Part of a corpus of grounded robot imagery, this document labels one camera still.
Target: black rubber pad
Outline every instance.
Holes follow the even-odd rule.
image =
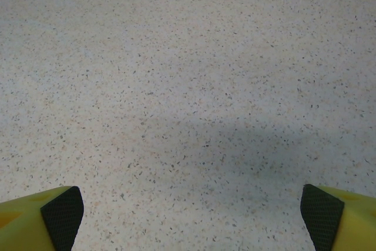
[[[72,186],[43,206],[41,213],[56,251],[71,250],[83,216],[79,188]]]
[[[345,203],[325,191],[305,185],[300,212],[316,251],[330,251]]]

